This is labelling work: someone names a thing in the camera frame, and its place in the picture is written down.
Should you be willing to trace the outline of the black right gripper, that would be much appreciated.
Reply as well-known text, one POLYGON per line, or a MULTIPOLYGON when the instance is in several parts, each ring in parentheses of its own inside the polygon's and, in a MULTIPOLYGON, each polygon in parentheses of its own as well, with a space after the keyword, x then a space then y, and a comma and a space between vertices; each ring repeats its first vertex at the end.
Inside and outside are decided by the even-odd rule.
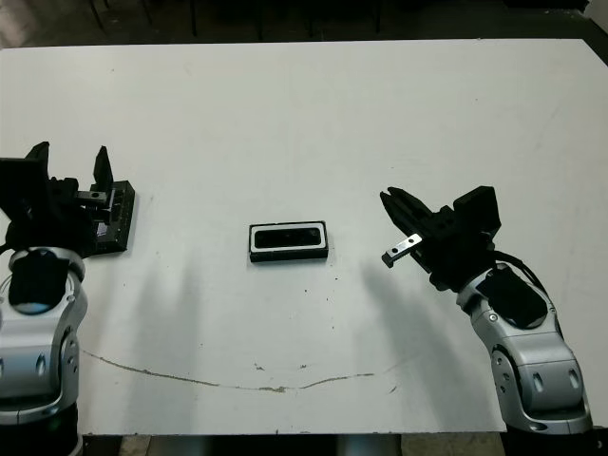
POLYGON ((382 255, 388 267, 411 256, 438 290, 462 290, 492 267, 491 238, 462 214, 446 206, 432 213, 402 189, 382 191, 380 199, 392 223, 406 235, 382 255))

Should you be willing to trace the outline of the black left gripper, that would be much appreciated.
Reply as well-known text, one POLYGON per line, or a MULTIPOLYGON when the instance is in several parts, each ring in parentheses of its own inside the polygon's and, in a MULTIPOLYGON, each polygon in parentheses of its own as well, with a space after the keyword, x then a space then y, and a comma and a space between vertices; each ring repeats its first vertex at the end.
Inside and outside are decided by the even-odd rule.
MULTIPOLYGON (((48 179, 49 142, 35 144, 26 160, 45 180, 48 179)), ((113 187, 113 174, 102 146, 96 156, 93 194, 107 198, 113 187)), ((81 257, 100 253, 97 221, 93 208, 78 197, 79 182, 74 178, 51 178, 44 188, 23 187, 7 192, 7 245, 14 251, 33 247, 68 249, 81 257)))

